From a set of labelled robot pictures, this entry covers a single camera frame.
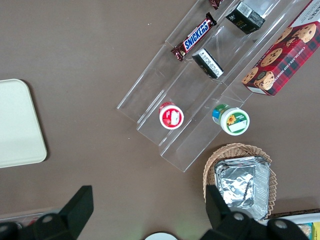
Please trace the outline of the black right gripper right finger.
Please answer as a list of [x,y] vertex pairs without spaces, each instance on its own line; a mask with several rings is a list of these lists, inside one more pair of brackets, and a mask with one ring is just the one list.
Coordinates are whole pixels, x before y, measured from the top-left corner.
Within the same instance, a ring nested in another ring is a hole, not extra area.
[[211,229],[202,240],[306,240],[292,221],[275,218],[263,225],[247,214],[231,211],[215,185],[207,185],[205,207]]

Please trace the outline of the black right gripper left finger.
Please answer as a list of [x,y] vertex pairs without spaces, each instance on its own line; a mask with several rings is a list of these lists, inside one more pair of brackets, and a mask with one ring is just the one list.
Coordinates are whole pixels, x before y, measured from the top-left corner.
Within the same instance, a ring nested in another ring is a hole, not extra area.
[[13,221],[0,224],[2,240],[76,240],[94,211],[93,188],[83,185],[58,213],[47,213],[19,228]]

